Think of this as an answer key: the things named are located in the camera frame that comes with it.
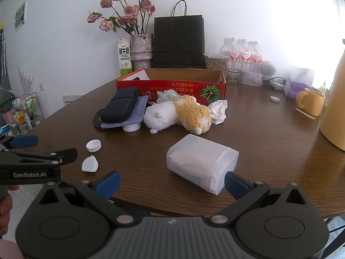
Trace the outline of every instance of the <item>pumpkin illustration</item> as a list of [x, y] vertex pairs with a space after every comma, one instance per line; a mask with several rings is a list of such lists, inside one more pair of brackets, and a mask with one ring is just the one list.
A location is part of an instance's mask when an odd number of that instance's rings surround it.
[[214, 84], [206, 85], [202, 88], [200, 96], [207, 100], [208, 103], [215, 102], [221, 99], [221, 90]]

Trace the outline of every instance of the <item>milk carton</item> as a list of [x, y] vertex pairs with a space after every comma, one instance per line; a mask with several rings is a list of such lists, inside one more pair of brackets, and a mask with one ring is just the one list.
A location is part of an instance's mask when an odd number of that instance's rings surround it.
[[133, 72], [130, 59], [130, 37], [119, 40], [119, 62], [121, 77]]

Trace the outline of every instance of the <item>red cardboard box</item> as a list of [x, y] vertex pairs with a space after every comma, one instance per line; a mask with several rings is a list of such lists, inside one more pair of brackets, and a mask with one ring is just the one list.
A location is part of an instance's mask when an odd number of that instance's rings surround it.
[[225, 98], [226, 81], [220, 70], [145, 68], [118, 78], [116, 86], [118, 90], [138, 87], [140, 96], [149, 91], [153, 101], [157, 100], [158, 91], [173, 89], [180, 95], [192, 95], [207, 106]]

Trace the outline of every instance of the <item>kettle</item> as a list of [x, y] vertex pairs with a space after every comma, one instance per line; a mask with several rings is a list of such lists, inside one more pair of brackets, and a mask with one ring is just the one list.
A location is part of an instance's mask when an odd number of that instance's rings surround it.
[[335, 71], [331, 95], [320, 130], [335, 146], [345, 150], [345, 51]]

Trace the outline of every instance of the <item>cardboard box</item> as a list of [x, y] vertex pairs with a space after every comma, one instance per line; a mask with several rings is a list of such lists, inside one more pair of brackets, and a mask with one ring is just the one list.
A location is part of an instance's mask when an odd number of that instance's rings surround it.
[[224, 99], [226, 81], [220, 70], [193, 68], [145, 68], [116, 80], [117, 89], [138, 87], [140, 96], [147, 91], [152, 101], [157, 100], [157, 92], [169, 89], [180, 95], [192, 95], [202, 105]]
[[119, 62], [120, 75], [125, 76], [133, 72], [132, 61], [130, 59], [130, 37], [119, 40]]

